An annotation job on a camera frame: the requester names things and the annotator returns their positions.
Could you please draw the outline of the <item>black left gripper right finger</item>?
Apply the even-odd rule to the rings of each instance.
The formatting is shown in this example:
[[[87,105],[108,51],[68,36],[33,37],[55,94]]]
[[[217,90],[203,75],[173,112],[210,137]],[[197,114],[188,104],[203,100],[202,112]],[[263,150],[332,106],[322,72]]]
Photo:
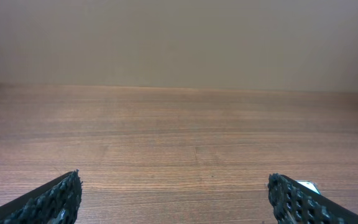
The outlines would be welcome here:
[[[285,175],[270,174],[267,188],[278,223],[358,224],[358,214]]]

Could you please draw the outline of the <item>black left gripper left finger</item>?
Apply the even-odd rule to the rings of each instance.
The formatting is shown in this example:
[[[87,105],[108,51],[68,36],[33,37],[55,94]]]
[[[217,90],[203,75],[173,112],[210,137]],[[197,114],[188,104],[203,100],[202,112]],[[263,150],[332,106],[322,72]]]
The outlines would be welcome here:
[[[67,172],[0,206],[0,223],[74,223],[81,196],[78,171]]]

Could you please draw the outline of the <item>blue Galaxy smartphone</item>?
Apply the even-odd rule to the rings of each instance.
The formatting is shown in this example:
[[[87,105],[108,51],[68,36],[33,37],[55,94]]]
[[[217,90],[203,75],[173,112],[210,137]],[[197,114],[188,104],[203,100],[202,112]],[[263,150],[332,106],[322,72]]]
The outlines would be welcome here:
[[[301,184],[302,186],[312,190],[313,192],[317,193],[317,194],[321,194],[320,191],[318,190],[318,188],[316,187],[316,185],[313,182],[310,181],[306,181],[306,180],[297,180],[297,183]]]

